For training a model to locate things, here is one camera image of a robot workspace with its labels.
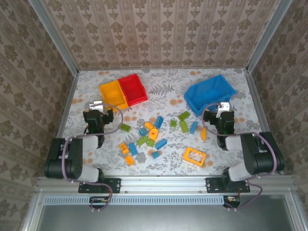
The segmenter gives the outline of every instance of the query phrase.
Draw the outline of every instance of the table surface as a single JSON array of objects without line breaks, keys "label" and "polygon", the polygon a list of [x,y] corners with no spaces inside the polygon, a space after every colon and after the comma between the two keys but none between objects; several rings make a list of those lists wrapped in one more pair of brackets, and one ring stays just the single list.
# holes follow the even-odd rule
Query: table surface
[{"label": "table surface", "polygon": [[[184,93],[190,85],[222,74],[237,91],[230,100],[231,109],[235,111],[236,133],[260,131],[254,104],[244,75],[244,69],[154,69],[154,70],[114,70],[114,71],[81,71],[77,88],[66,122],[64,137],[82,134],[87,126],[82,112],[89,108],[89,103],[101,100],[99,85],[137,73],[147,92],[148,100],[123,110],[124,123],[131,126],[129,133],[117,131],[106,135],[101,148],[83,154],[85,164],[99,167],[105,175],[220,175],[224,168],[236,165],[243,160],[241,151],[223,151],[217,145],[215,135],[207,133],[206,141],[200,138],[202,129],[201,117],[196,117],[184,99]],[[188,111],[188,127],[198,122],[194,134],[182,133],[178,116]],[[155,148],[146,144],[137,147],[138,155],[133,159],[135,164],[128,166],[119,144],[127,145],[136,142],[141,136],[139,128],[146,121],[155,123],[162,116],[164,122],[159,129],[157,141],[165,138],[165,145],[160,157],[153,159],[151,153]],[[170,121],[176,120],[177,127],[171,128]],[[113,123],[105,126],[105,132],[115,129],[121,116],[115,114]],[[206,153],[202,167],[183,161],[187,147]]]}]

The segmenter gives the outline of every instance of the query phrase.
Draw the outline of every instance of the patterned wallpaper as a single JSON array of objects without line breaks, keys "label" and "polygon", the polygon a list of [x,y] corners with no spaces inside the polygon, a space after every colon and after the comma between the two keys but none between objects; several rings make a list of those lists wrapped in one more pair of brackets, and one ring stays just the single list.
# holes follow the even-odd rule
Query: patterned wallpaper
[{"label": "patterned wallpaper", "polygon": [[245,66],[278,0],[43,0],[79,69]]},{"label": "patterned wallpaper", "polygon": [[72,76],[27,0],[0,0],[0,230],[19,230]]},{"label": "patterned wallpaper", "polygon": [[308,1],[294,0],[253,70],[270,129],[308,214]]}]

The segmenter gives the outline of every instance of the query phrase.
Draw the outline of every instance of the aluminum frame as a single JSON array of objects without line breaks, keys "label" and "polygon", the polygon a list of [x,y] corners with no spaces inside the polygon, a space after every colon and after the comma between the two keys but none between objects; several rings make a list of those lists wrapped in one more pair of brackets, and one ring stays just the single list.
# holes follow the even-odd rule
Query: aluminum frame
[{"label": "aluminum frame", "polygon": [[[205,196],[205,195],[236,195],[237,193],[207,193],[206,178],[219,176],[106,176],[108,178],[121,178],[122,196]],[[291,176],[273,175],[251,180],[260,185],[266,195],[284,195],[296,231],[307,230],[307,221],[302,205],[298,199],[296,188]],[[39,178],[35,195],[32,199],[23,231],[36,231],[43,210],[46,196],[69,195],[72,196],[106,196],[107,194],[78,193],[78,183],[64,180]],[[243,195],[256,195],[259,188],[250,186],[250,193]]]}]

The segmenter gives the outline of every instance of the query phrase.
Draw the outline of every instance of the toy building block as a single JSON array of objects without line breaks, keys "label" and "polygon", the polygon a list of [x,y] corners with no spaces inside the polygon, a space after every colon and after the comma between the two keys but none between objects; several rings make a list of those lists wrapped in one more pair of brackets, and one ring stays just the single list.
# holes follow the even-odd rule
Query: toy building block
[{"label": "toy building block", "polygon": [[153,159],[156,159],[156,158],[158,158],[159,157],[159,153],[156,151],[156,152],[153,152],[152,153],[152,157],[153,157]]},{"label": "toy building block", "polygon": [[130,126],[126,125],[126,124],[122,124],[120,129],[122,131],[125,131],[125,132],[129,132],[130,131]]},{"label": "toy building block", "polygon": [[150,122],[145,122],[144,126],[149,129],[150,131],[154,128],[154,125],[151,124]]},{"label": "toy building block", "polygon": [[175,120],[170,121],[170,127],[175,128],[177,126],[177,122]]},{"label": "toy building block", "polygon": [[206,129],[205,128],[202,129],[200,136],[203,141],[206,141]]},{"label": "toy building block", "polygon": [[136,149],[136,146],[134,143],[130,143],[128,145],[129,149],[130,149],[130,152],[131,152],[131,155],[134,156],[134,155],[137,155],[138,154],[138,151]]},{"label": "toy building block", "polygon": [[187,119],[190,115],[191,114],[189,114],[189,112],[186,111],[186,112],[182,113],[181,115],[179,115],[179,120],[183,121],[183,120]]},{"label": "toy building block", "polygon": [[194,131],[196,131],[198,122],[195,121],[195,122],[193,122],[192,124],[193,124],[193,125],[192,125],[191,129],[189,130],[189,132],[190,132],[191,134],[194,134]]},{"label": "toy building block", "polygon": [[[194,152],[194,153],[198,153],[198,154],[202,155],[202,160],[201,160],[201,162],[198,162],[198,161],[196,161],[196,160],[190,159],[190,158],[189,158],[189,153],[190,153],[190,152]],[[206,154],[205,154],[205,153],[202,153],[201,151],[197,151],[197,150],[195,150],[195,149],[193,149],[193,148],[187,148],[186,151],[185,151],[185,154],[184,154],[184,156],[183,156],[183,160],[185,160],[185,161],[187,161],[187,162],[189,162],[189,163],[192,163],[192,164],[194,164],[194,165],[197,165],[197,166],[199,166],[199,167],[202,167],[202,165],[203,165],[203,163],[204,163],[204,160],[205,160],[205,157],[206,157]]]},{"label": "toy building block", "polygon": [[140,128],[139,133],[140,133],[141,136],[145,136],[149,133],[149,131],[145,128]]},{"label": "toy building block", "polygon": [[128,149],[128,147],[126,146],[125,143],[121,143],[119,146],[120,146],[120,149],[122,150],[122,152],[123,152],[124,155],[126,155],[126,154],[129,153],[129,149]]},{"label": "toy building block", "polygon": [[180,122],[180,127],[181,127],[183,133],[188,132],[188,127],[187,127],[187,124],[186,124],[185,121]]},{"label": "toy building block", "polygon": [[135,163],[135,161],[130,155],[126,156],[124,159],[126,160],[128,166],[132,166]]},{"label": "toy building block", "polygon": [[141,146],[143,145],[144,143],[146,143],[147,141],[149,140],[149,137],[147,136],[142,136],[139,140],[136,141],[136,143]]},{"label": "toy building block", "polygon": [[155,141],[153,140],[148,140],[146,145],[148,145],[149,147],[153,147],[154,146]]},{"label": "toy building block", "polygon": [[158,130],[157,130],[156,128],[152,129],[152,130],[150,131],[149,136],[150,136],[150,139],[151,139],[151,140],[154,140],[154,141],[155,141],[155,140],[157,139],[157,136],[158,136]]},{"label": "toy building block", "polygon": [[161,116],[157,117],[157,120],[155,122],[155,127],[160,128],[163,124],[164,118],[162,118]]},{"label": "toy building block", "polygon": [[160,142],[155,144],[155,148],[157,150],[161,149],[163,146],[165,146],[167,144],[167,140],[166,139],[162,139]]}]

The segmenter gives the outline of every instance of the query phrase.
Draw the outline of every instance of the black bracket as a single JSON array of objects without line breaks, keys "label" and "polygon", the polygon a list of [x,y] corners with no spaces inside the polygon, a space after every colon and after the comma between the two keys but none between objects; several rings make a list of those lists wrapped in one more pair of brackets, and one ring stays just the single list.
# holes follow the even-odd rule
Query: black bracket
[{"label": "black bracket", "polygon": [[[120,193],[121,189],[121,178],[105,178],[104,183],[108,184],[113,194]],[[109,193],[108,189],[105,186],[101,185],[89,185],[89,184],[79,184],[78,188],[79,193]]]},{"label": "black bracket", "polygon": [[250,187],[245,181],[232,182],[229,187],[224,187],[221,177],[210,177],[205,179],[207,193],[249,193]]}]

